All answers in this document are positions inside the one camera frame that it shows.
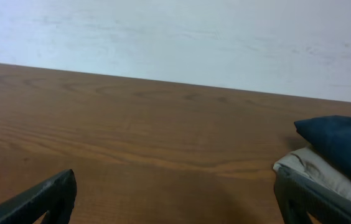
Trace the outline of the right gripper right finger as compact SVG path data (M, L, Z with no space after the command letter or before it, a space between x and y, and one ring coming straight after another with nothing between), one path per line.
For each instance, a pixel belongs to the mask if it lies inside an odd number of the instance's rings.
M309 180L288 167L276 172L274 194L284 223L351 224L351 201Z

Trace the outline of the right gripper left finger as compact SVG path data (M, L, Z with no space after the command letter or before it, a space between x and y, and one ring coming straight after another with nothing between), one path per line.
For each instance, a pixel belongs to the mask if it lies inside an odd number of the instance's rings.
M77 196L73 170L67 169L0 204L0 224L68 224Z

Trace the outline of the dark blue denim shorts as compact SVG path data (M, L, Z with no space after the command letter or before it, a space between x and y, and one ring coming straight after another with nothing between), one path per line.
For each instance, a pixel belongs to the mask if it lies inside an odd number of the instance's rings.
M298 134L351 179L351 117L323 116L294 125Z

